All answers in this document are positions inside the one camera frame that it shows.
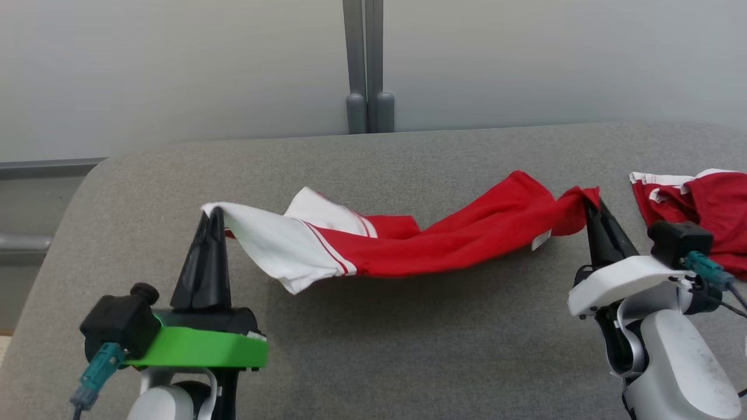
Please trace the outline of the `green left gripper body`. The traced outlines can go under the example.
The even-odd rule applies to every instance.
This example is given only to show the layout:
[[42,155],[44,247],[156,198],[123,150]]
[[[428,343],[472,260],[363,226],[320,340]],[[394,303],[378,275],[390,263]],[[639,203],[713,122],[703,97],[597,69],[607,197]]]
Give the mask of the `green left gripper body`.
[[268,361],[267,338],[248,308],[227,311],[155,309],[161,328],[141,358],[125,365],[206,369],[263,369]]

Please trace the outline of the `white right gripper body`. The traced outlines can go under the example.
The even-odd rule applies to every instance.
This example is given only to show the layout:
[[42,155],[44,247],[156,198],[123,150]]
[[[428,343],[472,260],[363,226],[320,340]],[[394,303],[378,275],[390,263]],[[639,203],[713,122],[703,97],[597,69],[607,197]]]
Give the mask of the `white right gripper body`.
[[568,293],[568,309],[575,317],[593,316],[619,302],[614,319],[644,319],[662,309],[693,313],[688,274],[652,256],[630,256],[592,272],[573,287]]

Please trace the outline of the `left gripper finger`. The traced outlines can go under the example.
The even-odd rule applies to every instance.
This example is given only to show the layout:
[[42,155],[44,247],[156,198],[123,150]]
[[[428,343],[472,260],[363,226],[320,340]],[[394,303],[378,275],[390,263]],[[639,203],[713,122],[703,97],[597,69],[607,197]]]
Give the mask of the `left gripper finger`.
[[221,207],[213,208],[209,221],[209,306],[230,309],[232,301],[226,229]]
[[202,285],[210,256],[210,218],[202,213],[196,228],[194,239],[184,260],[178,282],[170,299],[170,305],[175,310],[207,310],[202,298]]

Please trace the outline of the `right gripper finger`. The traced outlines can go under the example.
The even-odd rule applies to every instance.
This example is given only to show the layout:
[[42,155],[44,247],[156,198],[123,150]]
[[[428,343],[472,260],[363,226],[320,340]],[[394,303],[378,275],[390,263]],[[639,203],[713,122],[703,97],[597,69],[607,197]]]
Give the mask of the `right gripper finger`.
[[[609,208],[602,199],[599,200],[598,207],[601,208],[601,205],[604,205],[606,210],[609,212]],[[611,257],[609,265],[616,262],[618,263],[618,261],[625,260],[625,258],[629,258],[630,256],[640,255],[637,248],[635,248],[635,245],[630,241],[630,238],[611,212],[609,212],[609,218],[609,239],[611,239],[614,245],[614,256]]]
[[587,238],[591,266],[594,269],[609,265],[614,256],[614,245],[609,239],[609,212],[604,205],[601,208],[592,201],[586,201]]

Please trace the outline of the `red shorts white trim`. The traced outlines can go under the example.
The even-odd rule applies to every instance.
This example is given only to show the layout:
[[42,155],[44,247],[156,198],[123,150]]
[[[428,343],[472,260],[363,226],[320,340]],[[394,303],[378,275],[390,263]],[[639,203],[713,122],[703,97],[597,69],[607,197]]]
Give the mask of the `red shorts white trim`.
[[647,226],[694,222],[713,234],[710,258],[747,282],[747,173],[707,169],[696,176],[629,174]]

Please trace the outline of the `red white basketball jersey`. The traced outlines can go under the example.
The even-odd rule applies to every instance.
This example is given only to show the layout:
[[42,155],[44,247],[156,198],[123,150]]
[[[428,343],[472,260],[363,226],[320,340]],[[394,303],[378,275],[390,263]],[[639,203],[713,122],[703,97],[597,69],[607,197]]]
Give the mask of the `red white basketball jersey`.
[[403,278],[472,267],[586,226],[585,205],[599,188],[572,188],[559,198],[523,171],[510,173],[474,202],[426,229],[410,215],[361,215],[310,188],[285,213],[232,202],[202,210],[224,214],[229,235],[288,292],[321,279]]

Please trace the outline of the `grey metal tube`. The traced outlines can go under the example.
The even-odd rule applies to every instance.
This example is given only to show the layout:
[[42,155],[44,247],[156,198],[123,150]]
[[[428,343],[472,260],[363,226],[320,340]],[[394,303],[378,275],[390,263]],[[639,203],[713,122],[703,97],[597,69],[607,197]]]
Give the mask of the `grey metal tube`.
[[0,253],[46,253],[52,242],[51,236],[0,232]]

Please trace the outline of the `grey baseboard strip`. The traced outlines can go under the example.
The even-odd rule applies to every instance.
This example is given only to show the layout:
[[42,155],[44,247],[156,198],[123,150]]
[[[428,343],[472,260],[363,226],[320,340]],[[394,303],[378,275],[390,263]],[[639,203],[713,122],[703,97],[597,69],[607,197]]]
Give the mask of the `grey baseboard strip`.
[[0,180],[35,179],[54,177],[82,177],[106,160],[97,159],[58,159],[24,160],[23,162],[0,162]]

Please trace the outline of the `grey fabric sofa cushion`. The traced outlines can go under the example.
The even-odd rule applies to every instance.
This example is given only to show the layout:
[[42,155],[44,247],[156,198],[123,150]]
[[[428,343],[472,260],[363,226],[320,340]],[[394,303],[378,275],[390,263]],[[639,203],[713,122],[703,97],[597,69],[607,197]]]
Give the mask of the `grey fabric sofa cushion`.
[[[0,420],[70,420],[85,370],[78,327],[136,282],[167,305],[202,205],[283,213],[304,186],[422,228],[514,170],[554,195],[601,197],[650,250],[633,171],[747,171],[747,132],[704,123],[589,123],[389,135],[206,141],[105,160],[83,181],[0,367]],[[629,420],[592,320],[567,309],[584,232],[450,274],[336,278],[291,295],[228,245],[233,303],[268,338],[245,372],[241,420]]]

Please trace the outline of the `grey double partition post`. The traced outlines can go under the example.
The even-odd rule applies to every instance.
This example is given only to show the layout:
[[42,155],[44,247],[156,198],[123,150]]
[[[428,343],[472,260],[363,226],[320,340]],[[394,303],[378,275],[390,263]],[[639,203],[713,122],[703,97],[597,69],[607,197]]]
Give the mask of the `grey double partition post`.
[[383,0],[343,0],[350,135],[395,131],[395,98],[383,87]]

